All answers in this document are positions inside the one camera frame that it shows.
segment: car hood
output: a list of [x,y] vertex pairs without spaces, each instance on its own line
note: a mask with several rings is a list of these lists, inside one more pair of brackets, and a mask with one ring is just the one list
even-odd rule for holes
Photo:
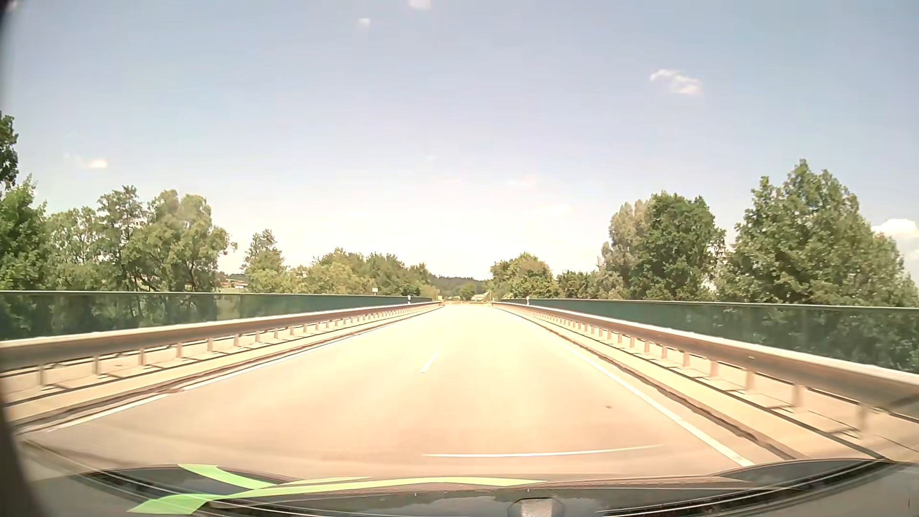
[[514,515],[521,500],[546,499],[566,513],[617,515],[640,509],[781,497],[908,464],[864,459],[798,460],[707,476],[323,477],[296,479],[217,465],[156,465],[88,472],[35,483],[61,516],[208,513],[374,516]]

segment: bridge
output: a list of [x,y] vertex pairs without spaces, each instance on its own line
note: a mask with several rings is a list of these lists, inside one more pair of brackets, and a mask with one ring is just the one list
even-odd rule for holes
[[176,304],[148,327],[87,316],[78,330],[96,331],[73,333],[47,317],[35,332],[50,335],[0,341],[30,475],[660,476],[919,459],[919,375],[789,350],[855,346],[873,338],[853,325],[914,321],[909,309],[317,296],[246,298],[246,313],[227,300]]

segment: metal guardrail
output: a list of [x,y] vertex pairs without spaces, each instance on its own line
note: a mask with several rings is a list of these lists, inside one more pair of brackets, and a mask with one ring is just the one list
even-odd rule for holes
[[290,328],[292,332],[293,327],[303,326],[305,331],[306,327],[312,324],[328,324],[333,321],[370,316],[395,316],[438,304],[441,303],[377,305],[296,315],[133,328],[47,338],[14,339],[0,342],[0,371],[38,367],[41,376],[48,364],[92,359],[94,373],[98,373],[100,356],[107,354],[137,351],[139,352],[138,363],[143,366],[146,364],[144,352],[155,347],[175,346],[176,357],[181,358],[184,343],[206,340],[208,351],[211,351],[215,339],[232,336],[233,344],[238,345],[241,335],[254,333],[255,340],[259,341],[263,331],[274,330],[276,337],[279,329]]
[[683,352],[684,366],[689,365],[691,355],[701,357],[709,360],[712,376],[717,375],[721,363],[741,368],[746,372],[747,389],[753,387],[757,374],[766,375],[793,386],[793,406],[796,405],[794,401],[800,403],[808,389],[848,399],[858,404],[858,429],[864,429],[872,410],[919,419],[919,408],[915,404],[919,402],[919,374],[916,373],[545,306],[505,302],[493,302],[493,306],[544,316],[556,322],[593,326],[601,332],[605,330],[609,339],[618,335],[620,343],[629,339],[632,348],[636,339],[642,340],[645,352],[650,352],[653,343],[661,347],[663,357],[668,350],[677,350]]

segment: guardrail post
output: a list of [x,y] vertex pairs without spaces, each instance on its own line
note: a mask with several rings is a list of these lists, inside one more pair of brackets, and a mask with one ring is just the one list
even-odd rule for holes
[[868,430],[868,417],[874,412],[874,408],[865,403],[858,403],[858,413],[856,414],[856,432],[864,434]]
[[754,372],[753,370],[746,370],[743,374],[743,389],[747,393],[753,393],[755,382],[756,382],[756,372]]
[[807,388],[803,385],[791,385],[791,407],[795,411],[801,411],[804,407],[804,390]]

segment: white dashed line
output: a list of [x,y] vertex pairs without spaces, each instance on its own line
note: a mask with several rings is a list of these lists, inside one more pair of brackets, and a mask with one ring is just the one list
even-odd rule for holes
[[428,362],[426,362],[425,365],[421,367],[421,371],[420,371],[419,373],[427,372],[427,369],[430,368],[431,365],[434,364],[434,361],[437,360],[437,356],[438,356],[438,355],[440,355],[440,352],[434,354],[434,355],[431,357],[431,359],[428,360]]

